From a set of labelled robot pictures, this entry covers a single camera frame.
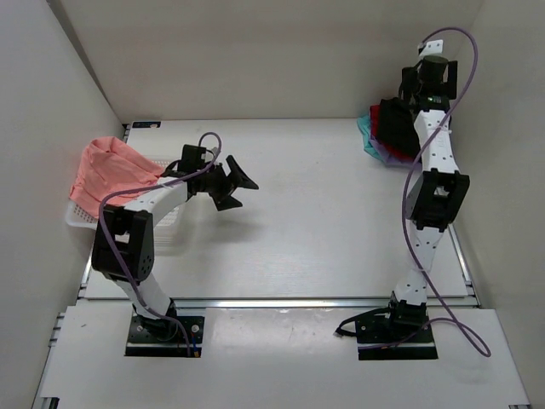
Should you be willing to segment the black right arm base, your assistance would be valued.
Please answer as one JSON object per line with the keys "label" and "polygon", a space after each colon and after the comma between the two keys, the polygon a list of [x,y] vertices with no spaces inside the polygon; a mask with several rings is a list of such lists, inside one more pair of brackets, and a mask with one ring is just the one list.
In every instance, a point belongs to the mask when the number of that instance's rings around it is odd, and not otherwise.
{"label": "black right arm base", "polygon": [[436,360],[439,355],[423,303],[412,306],[390,301],[343,320],[336,328],[337,337],[354,337],[360,361]]}

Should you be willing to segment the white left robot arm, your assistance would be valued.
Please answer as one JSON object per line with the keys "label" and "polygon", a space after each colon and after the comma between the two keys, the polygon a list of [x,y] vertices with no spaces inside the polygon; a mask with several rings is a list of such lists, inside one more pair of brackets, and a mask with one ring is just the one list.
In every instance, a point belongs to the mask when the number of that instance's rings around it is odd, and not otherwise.
{"label": "white left robot arm", "polygon": [[152,274],[155,227],[199,193],[208,194],[215,208],[224,211],[243,206],[232,196],[237,189],[259,188],[233,156],[226,157],[229,171],[216,158],[215,149],[185,145],[181,157],[164,168],[155,188],[125,205],[109,202],[100,207],[92,268],[123,290],[139,325],[160,341],[185,336],[186,331],[177,319],[174,301]]}

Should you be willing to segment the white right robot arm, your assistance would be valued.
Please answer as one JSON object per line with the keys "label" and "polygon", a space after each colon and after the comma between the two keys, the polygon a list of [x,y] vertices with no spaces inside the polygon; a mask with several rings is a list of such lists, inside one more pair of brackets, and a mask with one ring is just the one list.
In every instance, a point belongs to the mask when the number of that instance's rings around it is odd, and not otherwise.
{"label": "white right robot arm", "polygon": [[403,229],[412,266],[398,282],[385,308],[343,320],[337,337],[360,343],[388,344],[410,340],[428,331],[429,274],[445,230],[455,220],[470,179],[459,170],[450,143],[450,107],[456,103],[457,63],[441,55],[421,55],[403,72],[399,102],[414,122],[422,171],[410,178],[403,194]]}

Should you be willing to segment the black t-shirt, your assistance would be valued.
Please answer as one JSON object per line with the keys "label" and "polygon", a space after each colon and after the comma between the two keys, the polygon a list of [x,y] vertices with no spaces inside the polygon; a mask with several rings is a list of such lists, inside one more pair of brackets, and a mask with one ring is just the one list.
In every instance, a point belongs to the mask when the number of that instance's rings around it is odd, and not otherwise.
{"label": "black t-shirt", "polygon": [[380,101],[376,139],[403,158],[414,159],[420,152],[410,109],[399,98]]}

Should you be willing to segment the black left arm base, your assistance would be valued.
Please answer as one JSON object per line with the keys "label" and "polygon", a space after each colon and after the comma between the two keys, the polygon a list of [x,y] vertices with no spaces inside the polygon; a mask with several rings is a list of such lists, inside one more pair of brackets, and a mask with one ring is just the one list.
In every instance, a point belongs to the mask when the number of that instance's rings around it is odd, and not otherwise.
{"label": "black left arm base", "polygon": [[205,317],[178,310],[175,318],[178,324],[133,313],[124,354],[128,357],[200,358]]}

